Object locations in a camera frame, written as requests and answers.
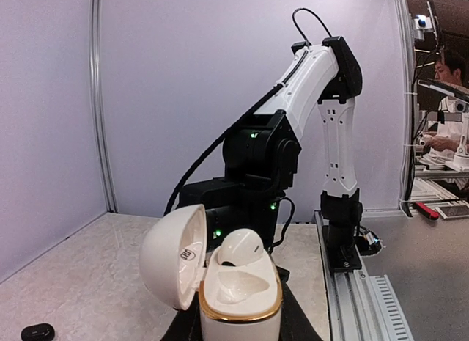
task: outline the white partition panel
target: white partition panel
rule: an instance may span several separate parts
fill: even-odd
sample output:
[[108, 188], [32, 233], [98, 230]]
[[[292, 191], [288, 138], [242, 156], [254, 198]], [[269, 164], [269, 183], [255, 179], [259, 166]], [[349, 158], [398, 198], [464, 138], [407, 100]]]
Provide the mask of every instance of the white partition panel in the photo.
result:
[[0, 0], [0, 281], [106, 210], [89, 0]]
[[[309, 7], [361, 63], [355, 113], [357, 178], [366, 208], [397, 208], [404, 138], [403, 53], [394, 0], [103, 0], [106, 133], [118, 206], [160, 216], [201, 151], [254, 104], [292, 61], [291, 14]], [[305, 12], [313, 43], [325, 37]], [[324, 147], [319, 112], [306, 130], [289, 195], [296, 219], [319, 207]], [[218, 150], [191, 179], [223, 174]]]

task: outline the man's hand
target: man's hand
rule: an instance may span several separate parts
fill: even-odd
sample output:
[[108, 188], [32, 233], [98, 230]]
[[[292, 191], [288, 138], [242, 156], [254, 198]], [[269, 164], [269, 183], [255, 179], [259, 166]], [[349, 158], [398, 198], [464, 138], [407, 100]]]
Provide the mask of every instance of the man's hand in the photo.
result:
[[459, 142], [446, 137], [433, 137], [432, 140], [428, 142], [428, 145], [438, 152], [443, 152], [446, 149], [456, 152]]

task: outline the black object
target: black object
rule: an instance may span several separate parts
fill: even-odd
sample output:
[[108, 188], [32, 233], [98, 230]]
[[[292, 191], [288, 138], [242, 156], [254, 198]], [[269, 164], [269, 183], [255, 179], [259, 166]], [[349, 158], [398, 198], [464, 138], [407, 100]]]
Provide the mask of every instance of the black object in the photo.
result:
[[256, 231], [267, 250], [273, 245], [278, 203], [293, 185], [300, 151], [283, 110], [251, 115], [226, 137], [225, 176], [182, 187], [178, 205], [205, 206], [209, 250], [241, 227]]
[[272, 245], [272, 252], [275, 247], [280, 246], [284, 242], [285, 234], [287, 233], [288, 227], [292, 223], [293, 216], [295, 215], [295, 209], [296, 209], [295, 203], [289, 197], [284, 197], [280, 199], [279, 202], [281, 202], [282, 200], [286, 200], [290, 203], [290, 215], [288, 216], [288, 219], [285, 221], [284, 227], [281, 229], [280, 239], [274, 242]]
[[443, 110], [438, 110], [437, 119], [440, 124], [445, 124], [445, 112]]
[[318, 103], [323, 100], [338, 99], [340, 104], [344, 104], [347, 99], [361, 94], [363, 76], [360, 65], [343, 37], [326, 38], [322, 44], [332, 48], [339, 71], [322, 92]]
[[307, 42], [299, 42], [299, 43], [294, 43], [292, 45], [292, 52], [293, 54], [296, 54], [296, 52], [300, 49], [303, 49], [305, 46], [307, 46], [308, 43]]
[[357, 188], [351, 196], [342, 198], [321, 194], [321, 214], [329, 220], [322, 227], [331, 272], [352, 271], [361, 268], [355, 248], [355, 230], [359, 230], [363, 206]]
[[357, 246], [358, 252], [360, 253], [360, 256], [362, 257], [378, 254], [383, 248], [381, 242], [379, 241], [373, 244], [369, 244], [365, 236], [358, 237], [355, 244]]
[[[277, 267], [284, 294], [279, 341], [322, 341], [285, 281], [285, 269]], [[202, 341], [199, 297], [185, 312], [178, 312], [161, 341]]]
[[423, 18], [420, 18], [418, 20], [418, 25], [421, 27], [421, 28], [425, 28], [426, 26], [426, 21], [423, 19]]
[[55, 336], [52, 325], [47, 323], [28, 326], [21, 332], [23, 341], [52, 341]]
[[300, 8], [297, 8], [295, 11], [293, 11], [292, 13], [292, 20], [293, 20], [293, 24], [295, 25], [296, 29], [298, 30], [298, 32], [301, 34], [301, 37], [303, 37], [303, 39], [305, 40], [306, 44], [308, 46], [310, 46], [310, 42], [308, 41], [308, 38], [306, 37], [306, 35], [304, 34], [303, 30], [300, 28], [300, 26], [298, 25], [298, 22], [296, 21], [296, 14], [299, 13], [300, 11], [306, 11], [308, 13], [311, 13], [318, 21], [319, 23], [321, 23], [321, 26], [324, 28], [325, 32], [328, 34], [329, 37], [332, 37], [332, 34], [330, 33], [329, 29], [327, 28], [327, 26], [324, 24], [324, 22], [322, 22], [321, 18], [314, 12], [314, 11], [311, 11], [310, 9], [307, 9], [306, 7], [300, 7]]

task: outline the metal pole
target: metal pole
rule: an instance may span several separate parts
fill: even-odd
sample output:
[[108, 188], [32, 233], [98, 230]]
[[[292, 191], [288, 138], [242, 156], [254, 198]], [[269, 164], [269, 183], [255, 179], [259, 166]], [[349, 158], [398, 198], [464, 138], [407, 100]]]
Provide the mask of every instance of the metal pole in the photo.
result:
[[[401, 30], [401, 44], [402, 51], [404, 53], [404, 72], [405, 72], [405, 140], [404, 144], [412, 144], [413, 135], [412, 135], [412, 120], [416, 120], [416, 115], [418, 110], [417, 108], [417, 95], [412, 88], [413, 80], [413, 67], [415, 65], [415, 52], [414, 52], [414, 42], [413, 42], [413, 33], [410, 25], [410, 13], [407, 6], [407, 0], [396, 0], [397, 13], [400, 23]], [[410, 167], [412, 152], [410, 147], [404, 146], [404, 159], [402, 162], [402, 181], [401, 181], [401, 191], [399, 194], [399, 207], [402, 208], [401, 204], [405, 201], [405, 192], [408, 186], [411, 186], [412, 180], [409, 178], [408, 169]]]
[[91, 102], [97, 153], [100, 160], [101, 179], [103, 181], [106, 208], [111, 213], [117, 213], [116, 195], [111, 176], [111, 167], [106, 144], [106, 130], [104, 126], [103, 93], [100, 76], [100, 2], [91, 0], [89, 26], [89, 74], [91, 81]]

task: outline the robotic arm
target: robotic arm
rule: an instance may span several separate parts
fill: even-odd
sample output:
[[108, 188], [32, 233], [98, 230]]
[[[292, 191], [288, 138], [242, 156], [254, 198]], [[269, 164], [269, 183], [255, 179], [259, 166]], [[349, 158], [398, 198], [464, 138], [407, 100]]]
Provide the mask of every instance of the robotic arm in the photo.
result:
[[322, 45], [292, 46], [295, 57], [277, 94], [231, 132], [223, 145], [225, 175], [182, 188], [179, 207], [204, 204], [208, 247], [241, 227], [255, 230], [264, 247], [273, 245], [278, 204], [292, 187], [303, 132], [316, 105], [324, 125], [326, 159], [321, 211], [332, 271], [360, 268], [354, 231], [362, 207], [352, 158], [355, 96], [361, 69], [343, 37]]

